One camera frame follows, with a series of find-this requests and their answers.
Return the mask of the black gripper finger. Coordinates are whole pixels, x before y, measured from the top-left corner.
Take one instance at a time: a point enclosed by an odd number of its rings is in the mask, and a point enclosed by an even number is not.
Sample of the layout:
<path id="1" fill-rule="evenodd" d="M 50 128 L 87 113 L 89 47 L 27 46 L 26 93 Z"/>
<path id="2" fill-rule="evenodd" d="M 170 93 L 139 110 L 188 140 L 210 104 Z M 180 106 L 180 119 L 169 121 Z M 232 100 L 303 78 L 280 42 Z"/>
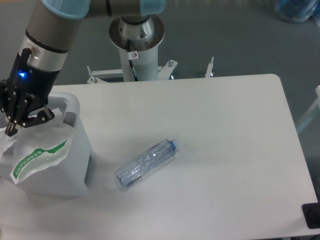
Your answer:
<path id="1" fill-rule="evenodd" d="M 14 123 L 22 128 L 30 128 L 45 124 L 55 117 L 55 114 L 47 106 L 38 110 L 35 116 L 29 116 L 31 111 L 26 108 L 19 110 L 14 118 Z"/>
<path id="2" fill-rule="evenodd" d="M 17 87 L 9 86 L 9 79 L 0 81 L 0 112 L 5 113 L 8 123 L 5 134 L 12 137 L 18 132 L 17 126 L 28 125 L 32 100 Z"/>

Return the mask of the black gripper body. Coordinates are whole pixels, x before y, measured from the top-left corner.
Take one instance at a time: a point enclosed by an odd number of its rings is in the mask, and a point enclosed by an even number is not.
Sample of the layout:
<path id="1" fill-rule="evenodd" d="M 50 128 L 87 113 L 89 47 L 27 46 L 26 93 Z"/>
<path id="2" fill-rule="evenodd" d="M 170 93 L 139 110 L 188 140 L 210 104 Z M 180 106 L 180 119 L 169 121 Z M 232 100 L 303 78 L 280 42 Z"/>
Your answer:
<path id="1" fill-rule="evenodd" d="M 37 110 L 48 104 L 49 94 L 60 71 L 47 71 L 32 66 L 28 63 L 31 54 L 30 48 L 24 48 L 17 54 L 8 82 L 10 87 L 18 88 L 31 98 L 30 110 Z"/>

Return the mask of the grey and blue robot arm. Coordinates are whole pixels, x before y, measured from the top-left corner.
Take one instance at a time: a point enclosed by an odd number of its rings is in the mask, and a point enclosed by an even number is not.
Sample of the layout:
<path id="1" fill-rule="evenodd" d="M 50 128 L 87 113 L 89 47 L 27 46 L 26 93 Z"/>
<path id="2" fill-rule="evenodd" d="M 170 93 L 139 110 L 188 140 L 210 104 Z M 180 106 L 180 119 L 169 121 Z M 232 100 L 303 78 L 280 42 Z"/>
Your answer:
<path id="1" fill-rule="evenodd" d="M 0 82 L 0 111 L 5 114 L 5 134 L 47 123 L 54 118 L 49 94 L 86 16 L 112 17 L 109 36 L 124 51 L 125 81 L 155 80 L 156 57 L 143 62 L 143 52 L 156 49 L 165 29 L 159 18 L 164 0 L 39 0 L 25 30 L 7 79 Z"/>

